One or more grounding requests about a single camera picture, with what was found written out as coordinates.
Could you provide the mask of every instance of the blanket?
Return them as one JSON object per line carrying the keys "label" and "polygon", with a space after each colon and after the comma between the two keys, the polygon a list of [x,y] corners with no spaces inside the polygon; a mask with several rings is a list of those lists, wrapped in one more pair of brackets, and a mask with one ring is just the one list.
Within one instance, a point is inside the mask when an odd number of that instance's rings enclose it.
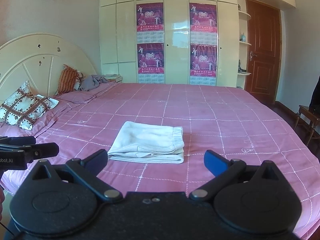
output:
{"label": "blanket", "polygon": [[108,83],[108,80],[100,75],[88,76],[80,85],[79,91],[89,91],[95,89],[101,83]]}

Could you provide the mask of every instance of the wall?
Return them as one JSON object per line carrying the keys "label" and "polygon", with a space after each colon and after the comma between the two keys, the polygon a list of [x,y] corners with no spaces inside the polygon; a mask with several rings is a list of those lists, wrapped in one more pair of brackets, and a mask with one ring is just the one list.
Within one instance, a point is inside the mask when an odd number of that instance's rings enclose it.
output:
{"label": "wall", "polygon": [[99,0],[0,0],[0,46],[36,32],[75,43],[101,72]]}
{"label": "wall", "polygon": [[320,0],[296,0],[284,12],[286,59],[279,101],[297,112],[308,106],[320,75]]}
{"label": "wall", "polygon": [[286,53],[286,31],[285,31],[285,20],[284,20],[284,11],[280,10],[281,13],[281,32],[282,32],[282,50],[281,50],[281,64],[280,64],[280,75],[279,75],[279,83],[276,94],[276,101],[279,101],[282,94],[282,85],[284,79],[284,68],[285,68],[285,53]]}

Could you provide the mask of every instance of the bottle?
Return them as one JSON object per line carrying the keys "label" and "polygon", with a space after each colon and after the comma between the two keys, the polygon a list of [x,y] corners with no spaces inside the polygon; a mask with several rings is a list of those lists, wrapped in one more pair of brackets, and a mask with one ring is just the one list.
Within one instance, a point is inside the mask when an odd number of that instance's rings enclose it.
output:
{"label": "bottle", "polygon": [[242,33],[242,35],[241,35],[241,41],[245,42],[245,35],[244,35],[244,33]]}

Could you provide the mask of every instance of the white headboard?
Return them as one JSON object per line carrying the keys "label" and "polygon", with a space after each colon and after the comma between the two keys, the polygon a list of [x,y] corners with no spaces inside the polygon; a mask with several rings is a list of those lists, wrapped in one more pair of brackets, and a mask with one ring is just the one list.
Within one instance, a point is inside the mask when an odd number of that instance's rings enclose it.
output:
{"label": "white headboard", "polygon": [[59,36],[32,33],[7,42],[0,47],[0,103],[26,80],[34,94],[53,96],[63,64],[96,74],[84,52]]}

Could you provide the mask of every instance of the pillow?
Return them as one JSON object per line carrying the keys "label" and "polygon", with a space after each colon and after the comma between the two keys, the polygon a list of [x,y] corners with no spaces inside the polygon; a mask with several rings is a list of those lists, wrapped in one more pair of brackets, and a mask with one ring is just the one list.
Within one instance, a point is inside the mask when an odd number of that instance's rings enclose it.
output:
{"label": "pillow", "polygon": [[8,124],[31,130],[35,120],[58,103],[52,98],[34,96],[26,81],[0,106],[0,118]]}
{"label": "pillow", "polygon": [[60,96],[55,96],[55,99],[62,99],[72,103],[89,103],[92,99],[108,91],[111,87],[114,87],[116,83],[101,83],[99,87],[90,91],[73,91]]}
{"label": "pillow", "polygon": [[62,70],[59,78],[58,95],[73,91],[77,77],[78,72],[75,69],[64,65],[64,70]]}
{"label": "pillow", "polygon": [[45,112],[45,114],[38,118],[32,125],[32,130],[24,130],[16,125],[9,125],[6,122],[0,122],[0,136],[20,137],[20,136],[34,136],[38,137],[47,131],[60,116],[76,108],[80,104],[74,104],[64,100],[59,100],[59,104],[52,110]]}

